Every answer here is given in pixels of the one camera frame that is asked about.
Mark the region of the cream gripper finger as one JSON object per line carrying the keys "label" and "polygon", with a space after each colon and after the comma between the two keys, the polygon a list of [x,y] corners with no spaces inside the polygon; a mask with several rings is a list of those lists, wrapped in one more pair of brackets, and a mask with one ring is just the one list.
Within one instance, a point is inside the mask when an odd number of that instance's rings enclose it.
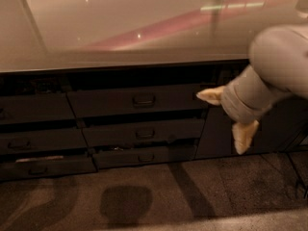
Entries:
{"label": "cream gripper finger", "polygon": [[258,127],[258,120],[254,120],[248,124],[236,122],[232,125],[234,146],[239,155],[243,155],[251,146],[253,137],[256,134]]}
{"label": "cream gripper finger", "polygon": [[211,105],[219,106],[221,104],[221,96],[225,86],[220,86],[213,89],[205,89],[196,94],[196,97]]}

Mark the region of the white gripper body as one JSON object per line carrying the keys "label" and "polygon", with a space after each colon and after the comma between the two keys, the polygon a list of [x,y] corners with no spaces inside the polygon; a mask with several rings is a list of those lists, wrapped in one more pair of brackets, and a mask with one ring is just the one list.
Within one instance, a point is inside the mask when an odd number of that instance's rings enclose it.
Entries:
{"label": "white gripper body", "polygon": [[224,87],[221,106],[234,121],[249,124],[291,95],[289,91],[280,90],[262,80],[249,65]]}

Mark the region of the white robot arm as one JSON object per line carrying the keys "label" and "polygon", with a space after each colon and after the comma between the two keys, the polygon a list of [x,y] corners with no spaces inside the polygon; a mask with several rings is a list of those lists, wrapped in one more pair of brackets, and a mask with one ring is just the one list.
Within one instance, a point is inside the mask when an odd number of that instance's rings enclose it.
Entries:
{"label": "white robot arm", "polygon": [[307,27],[277,26],[261,32],[249,47],[249,65],[225,86],[196,97],[221,106],[235,121],[232,134],[238,154],[251,146],[260,118],[292,95],[308,98]]}

